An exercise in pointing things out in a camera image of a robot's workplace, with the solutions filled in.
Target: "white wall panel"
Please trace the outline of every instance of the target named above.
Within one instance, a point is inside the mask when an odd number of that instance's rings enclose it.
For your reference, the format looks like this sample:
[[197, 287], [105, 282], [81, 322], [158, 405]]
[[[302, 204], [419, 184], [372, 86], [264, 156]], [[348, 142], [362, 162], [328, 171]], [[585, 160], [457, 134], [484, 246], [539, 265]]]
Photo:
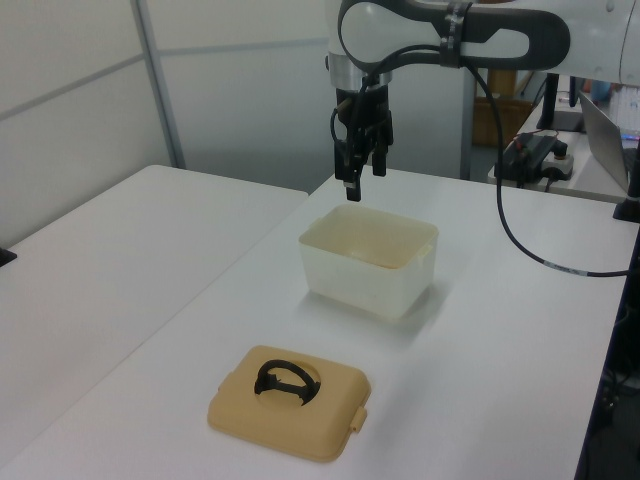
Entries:
[[[335, 92], [325, 54], [319, 44], [164, 57], [187, 168], [317, 188], [333, 173]], [[398, 72], [389, 93], [396, 139], [390, 168], [459, 177], [463, 83], [458, 70]]]
[[0, 245], [169, 157], [144, 63], [0, 122]]
[[129, 0], [2, 0], [0, 113], [141, 52]]
[[168, 56], [189, 170], [313, 191], [333, 172], [326, 47]]
[[158, 49], [327, 37], [322, 0], [145, 0]]

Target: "container lid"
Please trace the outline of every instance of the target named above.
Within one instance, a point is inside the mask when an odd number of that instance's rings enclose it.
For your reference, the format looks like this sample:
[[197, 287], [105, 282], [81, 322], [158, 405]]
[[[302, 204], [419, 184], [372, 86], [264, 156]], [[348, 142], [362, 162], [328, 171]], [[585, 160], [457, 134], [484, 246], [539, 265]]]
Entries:
[[328, 462], [360, 431], [370, 392], [356, 368], [258, 346], [222, 382], [207, 419], [216, 430]]

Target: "desk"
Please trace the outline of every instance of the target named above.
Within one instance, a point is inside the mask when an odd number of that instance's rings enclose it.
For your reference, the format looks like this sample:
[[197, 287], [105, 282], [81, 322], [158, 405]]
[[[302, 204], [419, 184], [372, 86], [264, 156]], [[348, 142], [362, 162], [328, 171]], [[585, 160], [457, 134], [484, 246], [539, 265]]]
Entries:
[[[567, 103], [561, 103], [563, 94], [558, 93], [556, 100], [556, 111], [582, 112], [580, 105], [571, 108]], [[520, 129], [522, 132], [533, 132], [537, 130], [536, 124], [542, 114], [542, 102], [534, 109], [527, 121]], [[577, 132], [559, 132], [558, 139], [568, 146], [567, 152], [574, 157], [573, 175], [567, 181], [559, 180], [551, 184], [549, 192], [561, 195], [570, 195], [603, 202], [619, 203], [626, 198], [626, 192], [620, 188], [609, 173], [598, 163], [591, 154], [589, 140], [586, 134]], [[624, 148], [635, 147], [633, 142], [624, 142]], [[495, 173], [492, 167], [487, 175], [487, 182], [495, 184]], [[514, 182], [503, 182], [507, 186], [515, 186]], [[528, 183], [525, 188], [530, 190], [544, 191], [547, 179], [543, 178], [537, 183]]]
[[[550, 270], [503, 233], [495, 188], [389, 171], [363, 204], [440, 228], [434, 283], [392, 325], [310, 294], [297, 238], [345, 200], [328, 180], [0, 471], [23, 478], [573, 479], [624, 279]], [[549, 260], [623, 269], [637, 225], [610, 205], [505, 189]], [[212, 430], [218, 385], [266, 344], [361, 368], [362, 431], [329, 464]]]
[[148, 167], [0, 269], [0, 466], [306, 198]]

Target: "plastic container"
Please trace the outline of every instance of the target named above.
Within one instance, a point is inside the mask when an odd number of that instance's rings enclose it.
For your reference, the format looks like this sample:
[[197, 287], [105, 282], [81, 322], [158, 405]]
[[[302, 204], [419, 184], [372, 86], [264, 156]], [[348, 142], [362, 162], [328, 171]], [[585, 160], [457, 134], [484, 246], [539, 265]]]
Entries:
[[309, 288], [398, 319], [433, 280], [438, 229], [358, 205], [341, 205], [300, 236]]

